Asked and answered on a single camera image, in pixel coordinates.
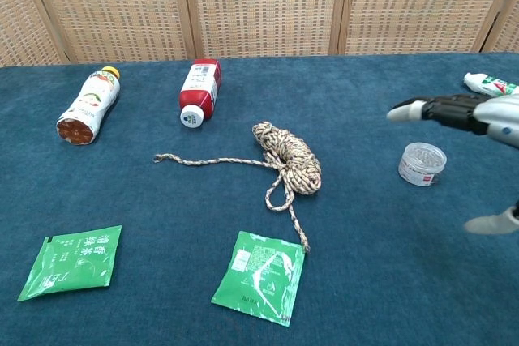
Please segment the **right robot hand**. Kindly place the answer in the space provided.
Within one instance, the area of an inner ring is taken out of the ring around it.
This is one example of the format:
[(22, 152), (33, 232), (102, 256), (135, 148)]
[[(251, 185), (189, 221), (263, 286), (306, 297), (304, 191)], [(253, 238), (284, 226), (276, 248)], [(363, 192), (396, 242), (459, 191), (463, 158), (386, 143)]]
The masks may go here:
[[(458, 130), (486, 135), (496, 142), (518, 147), (518, 95), (498, 97), (456, 94), (415, 97), (393, 106), (386, 118), (391, 122), (435, 121)], [(502, 235), (518, 230), (518, 206), (499, 215), (480, 216), (464, 224), (465, 231), (478, 235)]]

